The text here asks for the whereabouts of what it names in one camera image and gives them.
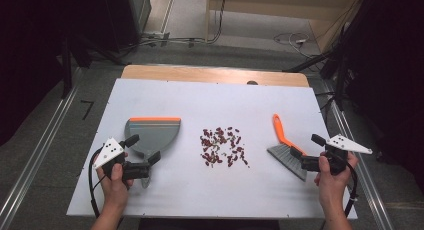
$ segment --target wooden edge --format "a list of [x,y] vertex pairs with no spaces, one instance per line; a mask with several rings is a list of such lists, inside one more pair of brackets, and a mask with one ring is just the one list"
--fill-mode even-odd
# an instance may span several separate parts
[[207,82],[259,85],[309,87],[301,73],[267,72],[265,70],[242,70],[236,68],[210,68],[167,65],[128,65],[121,78],[163,81]]

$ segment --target orange brush handle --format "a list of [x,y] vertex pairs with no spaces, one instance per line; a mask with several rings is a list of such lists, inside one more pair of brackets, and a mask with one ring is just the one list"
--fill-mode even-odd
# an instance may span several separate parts
[[298,146],[296,146],[294,143],[290,142],[285,136],[284,136],[284,129],[283,129],[283,122],[281,122],[280,116],[278,114],[274,114],[272,116],[272,120],[274,123],[274,129],[277,133],[278,140],[280,140],[281,143],[284,143],[288,145],[289,147],[295,147],[297,150],[299,150],[303,156],[307,156],[307,154]]
[[130,121],[181,121],[178,117],[132,117]]

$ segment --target hand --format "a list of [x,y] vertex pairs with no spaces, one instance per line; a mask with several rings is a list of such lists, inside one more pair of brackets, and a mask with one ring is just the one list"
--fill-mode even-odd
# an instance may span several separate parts
[[[103,168],[97,169],[97,176],[101,181],[101,186],[103,189],[103,194],[105,196],[105,202],[103,209],[111,208],[119,211],[123,211],[128,201],[128,190],[125,184],[122,182],[123,169],[122,165],[116,163],[113,166],[111,179],[105,177]],[[127,185],[132,186],[134,180],[128,180]]]
[[[105,176],[103,168],[98,168],[96,171],[99,179]],[[122,165],[116,163],[112,168],[111,179],[105,177],[101,181],[105,202],[103,204],[102,213],[91,228],[92,230],[117,228],[119,219],[128,201],[127,186],[122,182],[123,173]],[[127,181],[128,186],[132,186],[133,183],[134,180]]]
[[[319,201],[324,210],[325,220],[329,230],[350,230],[352,226],[347,221],[343,211],[343,193],[349,182],[351,173],[350,169],[346,169],[336,176],[331,175],[330,164],[325,156],[321,153],[319,157],[320,173],[316,176],[314,182],[319,187]],[[358,159],[348,153],[347,161],[354,168],[358,163]]]
[[[317,174],[314,182],[319,187],[319,200],[321,205],[325,208],[328,205],[334,206],[333,204],[336,203],[342,204],[343,193],[347,183],[349,182],[351,173],[350,169],[346,167],[346,169],[338,175],[331,175],[330,165],[324,154],[325,153],[321,153],[321,156],[319,157],[319,167],[321,172]],[[355,168],[358,163],[358,158],[349,152],[347,161],[353,168]]]

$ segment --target table surface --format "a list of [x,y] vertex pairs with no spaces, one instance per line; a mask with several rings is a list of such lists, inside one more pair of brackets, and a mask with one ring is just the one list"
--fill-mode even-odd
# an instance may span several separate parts
[[[165,74],[166,81],[156,79],[162,74]],[[307,181],[302,182],[266,152],[266,148],[278,144],[271,121],[273,113],[282,118],[286,136],[308,154],[318,155],[322,151],[310,141],[312,133],[328,137],[313,91],[304,87],[307,81],[302,74],[270,73],[272,79],[263,77],[263,74],[231,69],[126,67],[123,79],[115,83],[68,215],[93,214],[86,169],[91,154],[107,137],[124,138],[123,123],[135,114],[176,114],[182,118],[176,140],[153,167],[150,186],[142,189],[136,181],[130,190],[125,215],[261,219],[323,217],[318,189],[313,183],[315,174],[308,173]],[[290,82],[290,78],[304,79],[299,81],[302,87],[245,84],[246,79],[262,84],[267,80],[275,82],[274,77],[281,78],[277,76],[279,74],[286,82]],[[125,79],[134,76],[149,80]],[[203,78],[208,83],[201,83]],[[218,80],[242,84],[217,83]],[[199,156],[202,147],[198,136],[202,135],[204,128],[229,127],[226,126],[228,124],[240,129],[249,166],[239,161],[231,168],[225,164],[207,167]],[[131,162],[141,160],[131,150],[128,151]],[[96,189],[96,198],[101,207],[101,189]],[[356,218],[354,210],[350,218]]]

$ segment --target person's left hand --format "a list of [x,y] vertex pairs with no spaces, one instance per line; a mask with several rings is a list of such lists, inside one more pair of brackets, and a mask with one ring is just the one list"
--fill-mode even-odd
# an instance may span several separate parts
[[[99,179],[102,179],[105,175],[103,168],[98,168],[97,176]],[[105,177],[101,181],[101,186],[103,189],[103,194],[105,196],[105,202],[103,205],[103,210],[114,209],[114,211],[122,212],[125,209],[128,201],[128,190],[125,184],[122,182],[123,168],[122,165],[116,163],[112,169],[111,179]],[[127,180],[128,186],[132,186],[134,180]]]

